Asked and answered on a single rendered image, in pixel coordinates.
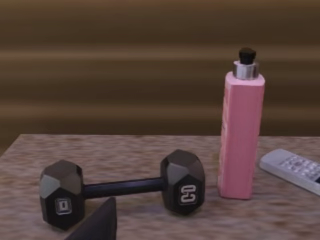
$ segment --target pink bottle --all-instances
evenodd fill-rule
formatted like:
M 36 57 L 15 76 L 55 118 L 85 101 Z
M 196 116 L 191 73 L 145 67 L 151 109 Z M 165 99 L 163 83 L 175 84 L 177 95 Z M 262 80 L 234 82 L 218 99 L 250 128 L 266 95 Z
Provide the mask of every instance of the pink bottle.
M 250 199 L 265 91 L 256 52 L 239 51 L 233 72 L 225 76 L 217 187 L 221 197 Z

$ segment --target hexagonal dumbbell weight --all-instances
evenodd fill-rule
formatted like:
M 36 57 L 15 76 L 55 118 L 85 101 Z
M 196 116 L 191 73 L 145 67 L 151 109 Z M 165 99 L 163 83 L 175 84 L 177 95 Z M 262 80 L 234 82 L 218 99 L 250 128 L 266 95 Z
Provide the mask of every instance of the hexagonal dumbbell weight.
M 162 191 L 164 206 L 188 215 L 205 200 L 205 172 L 199 158 L 176 150 L 162 160 L 160 175 L 129 181 L 84 185 L 82 169 L 61 160 L 46 167 L 40 177 L 42 217 L 48 224 L 67 230 L 85 216 L 85 200 Z

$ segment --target logo on dumbbell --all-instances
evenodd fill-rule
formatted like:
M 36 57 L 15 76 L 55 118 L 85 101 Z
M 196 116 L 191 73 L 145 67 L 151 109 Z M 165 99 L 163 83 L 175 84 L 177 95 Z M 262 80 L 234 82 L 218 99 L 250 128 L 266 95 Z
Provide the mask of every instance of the logo on dumbbell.
M 72 205 L 70 198 L 57 198 L 55 200 L 55 212 L 59 216 L 71 214 Z
M 179 205 L 192 205 L 197 203 L 197 186 L 183 185 L 180 187 Z

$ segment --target marble table surface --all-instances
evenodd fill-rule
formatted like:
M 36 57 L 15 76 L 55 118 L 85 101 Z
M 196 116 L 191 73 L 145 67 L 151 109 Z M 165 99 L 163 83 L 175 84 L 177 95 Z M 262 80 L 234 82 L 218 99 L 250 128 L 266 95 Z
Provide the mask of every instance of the marble table surface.
M 276 148 L 320 162 L 320 137 L 259 138 L 257 160 Z M 318 240 L 320 197 L 256 169 L 253 198 L 220 198 L 216 188 L 219 136 L 23 134 L 0 158 L 0 239 L 63 240 L 67 232 L 42 220 L 42 169 L 61 159 L 83 169 L 86 184 L 159 176 L 175 149 L 195 153 L 205 168 L 206 197 L 191 217 L 166 211 L 161 193 L 119 196 L 118 240 Z M 86 201 L 86 214 L 104 202 Z

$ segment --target brown wooden background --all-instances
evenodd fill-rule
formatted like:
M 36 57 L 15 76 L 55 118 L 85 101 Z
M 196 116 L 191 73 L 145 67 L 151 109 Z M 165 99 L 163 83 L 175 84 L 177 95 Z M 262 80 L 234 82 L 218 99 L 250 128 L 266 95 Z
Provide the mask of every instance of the brown wooden background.
M 240 47 L 262 135 L 320 135 L 318 0 L 2 0 L 0 146 L 21 133 L 218 135 Z

